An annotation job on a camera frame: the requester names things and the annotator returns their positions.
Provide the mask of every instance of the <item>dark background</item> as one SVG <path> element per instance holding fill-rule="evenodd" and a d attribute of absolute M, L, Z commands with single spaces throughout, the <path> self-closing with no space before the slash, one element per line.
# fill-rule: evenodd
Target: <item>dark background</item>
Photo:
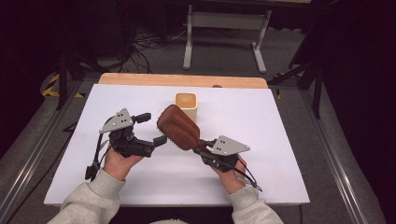
<path fill-rule="evenodd" d="M 149 24 L 162 36 L 182 24 L 187 14 L 184 9 L 187 7 L 181 5 L 132 7 L 129 1 L 117 4 L 126 4 L 121 8 L 131 6 L 128 16 L 134 22 Z M 358 1 L 357 5 L 344 7 L 351 7 L 344 17 L 327 15 L 316 20 L 301 45 L 296 62 L 309 61 L 318 49 L 332 44 L 323 64 L 326 89 L 387 222 L 393 223 L 396 221 L 391 210 L 396 201 L 396 83 L 393 72 L 396 19 L 389 1 Z M 130 52 L 128 41 L 133 38 L 134 24 L 125 24 L 120 18 L 125 14 L 120 14 L 119 9 L 107 5 L 106 1 L 88 0 L 78 4 L 74 1 L 21 0 L 0 3 L 0 157 L 43 102 L 41 83 L 56 71 L 62 53 L 73 50 L 96 60 L 120 58 Z M 296 13 L 294 9 L 274 11 L 270 26 L 307 32 L 313 15 L 301 16 L 300 13 L 296 16 Z M 99 21 L 97 15 L 107 20 Z M 350 25 L 346 32 L 334 35 L 347 22 Z M 101 38 L 103 33 L 113 35 Z"/>

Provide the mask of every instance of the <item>silver metal plate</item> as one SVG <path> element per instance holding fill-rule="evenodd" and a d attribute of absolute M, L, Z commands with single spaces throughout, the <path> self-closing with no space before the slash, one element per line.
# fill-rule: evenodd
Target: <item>silver metal plate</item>
<path fill-rule="evenodd" d="M 123 129 L 132 126 L 133 124 L 134 122 L 132 121 L 128 110 L 123 108 L 119 113 L 111 118 L 111 120 L 109 120 L 101 130 L 99 130 L 99 133 L 107 133 L 118 129 Z"/>
<path fill-rule="evenodd" d="M 218 141 L 211 148 L 211 152 L 216 155 L 229 156 L 236 153 L 250 150 L 250 147 L 237 142 L 224 135 L 219 136 Z"/>

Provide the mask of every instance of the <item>white table surface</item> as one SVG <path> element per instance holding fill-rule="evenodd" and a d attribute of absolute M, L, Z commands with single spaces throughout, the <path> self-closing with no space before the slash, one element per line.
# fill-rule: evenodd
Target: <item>white table surface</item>
<path fill-rule="evenodd" d="M 250 146 L 251 150 L 241 156 L 262 188 L 262 198 L 269 204 L 309 203 L 271 90 L 103 84 L 92 88 L 44 203 L 62 204 L 76 186 L 86 181 L 85 170 L 92 164 L 99 129 L 108 118 L 124 107 L 131 116 L 151 113 L 151 120 L 136 123 L 134 133 L 139 139 L 152 141 L 161 135 L 157 118 L 181 91 L 197 95 L 196 123 L 202 139 L 213 140 L 223 134 Z M 219 178 L 201 157 L 170 141 L 132 169 L 120 199 L 122 206 L 230 204 Z"/>

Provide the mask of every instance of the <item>sweatshirt cuff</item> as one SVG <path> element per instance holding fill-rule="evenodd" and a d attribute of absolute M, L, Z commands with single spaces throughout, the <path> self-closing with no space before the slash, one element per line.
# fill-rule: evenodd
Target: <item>sweatshirt cuff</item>
<path fill-rule="evenodd" d="M 88 183 L 88 187 L 95 194 L 113 201 L 119 199 L 119 193 L 124 185 L 125 181 L 120 181 L 114 178 L 103 169 L 91 183 Z"/>
<path fill-rule="evenodd" d="M 229 195 L 233 211 L 238 212 L 251 206 L 259 200 L 259 191 L 251 186 L 245 186 Z"/>

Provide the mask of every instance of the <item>table leg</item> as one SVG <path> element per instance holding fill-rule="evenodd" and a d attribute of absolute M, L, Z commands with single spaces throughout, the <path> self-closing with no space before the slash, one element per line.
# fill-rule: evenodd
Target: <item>table leg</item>
<path fill-rule="evenodd" d="M 191 55 L 192 55 L 192 5 L 189 5 L 189 14 L 187 16 L 187 44 L 184 53 L 183 69 L 189 70 L 191 68 Z"/>
<path fill-rule="evenodd" d="M 264 39 L 265 31 L 267 30 L 268 22 L 271 17 L 271 10 L 265 12 L 265 17 L 262 18 L 262 25 L 259 31 L 259 37 L 256 42 L 251 43 L 253 47 L 253 53 L 256 58 L 257 66 L 259 67 L 260 73 L 265 73 L 267 70 L 265 68 L 264 61 L 262 59 L 262 53 L 260 52 L 260 47 L 262 46 L 262 40 Z"/>

